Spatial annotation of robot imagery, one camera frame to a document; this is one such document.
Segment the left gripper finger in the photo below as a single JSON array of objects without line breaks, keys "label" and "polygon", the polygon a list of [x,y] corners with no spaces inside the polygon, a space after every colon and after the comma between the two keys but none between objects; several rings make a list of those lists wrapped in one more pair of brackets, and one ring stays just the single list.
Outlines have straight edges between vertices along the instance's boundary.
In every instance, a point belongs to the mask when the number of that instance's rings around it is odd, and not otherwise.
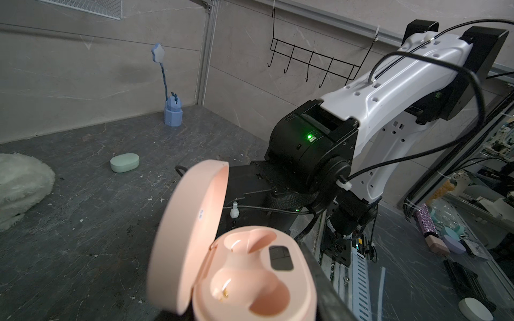
[{"label": "left gripper finger", "polygon": [[315,284],[317,293],[315,319],[317,321],[357,321],[352,311],[335,291],[309,248],[303,242],[298,243],[298,245],[306,259]]}]

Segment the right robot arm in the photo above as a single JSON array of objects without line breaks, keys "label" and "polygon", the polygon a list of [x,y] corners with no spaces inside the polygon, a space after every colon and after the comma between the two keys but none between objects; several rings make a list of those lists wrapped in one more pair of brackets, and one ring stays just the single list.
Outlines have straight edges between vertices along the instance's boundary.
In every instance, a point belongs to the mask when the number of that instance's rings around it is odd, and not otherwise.
[{"label": "right robot arm", "polygon": [[328,215],[329,247],[359,235],[377,215],[397,165],[437,120],[477,102],[474,127],[486,123],[481,83],[509,33],[503,20],[476,20],[439,30],[409,24],[402,45],[343,88],[309,100],[273,128],[264,160],[232,167],[220,233],[243,226],[288,232],[301,215]]}]

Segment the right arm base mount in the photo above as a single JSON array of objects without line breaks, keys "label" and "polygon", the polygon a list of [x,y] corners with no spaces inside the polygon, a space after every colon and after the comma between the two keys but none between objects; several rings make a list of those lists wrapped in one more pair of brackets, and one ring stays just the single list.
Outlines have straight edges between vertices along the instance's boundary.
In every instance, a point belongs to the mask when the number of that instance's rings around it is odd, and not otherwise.
[{"label": "right arm base mount", "polygon": [[372,234],[367,238],[364,234],[366,226],[359,227],[348,238],[336,233],[329,226],[323,233],[321,253],[334,262],[349,267],[352,263],[352,251],[355,249],[365,259],[377,262],[377,251],[372,240]]}]

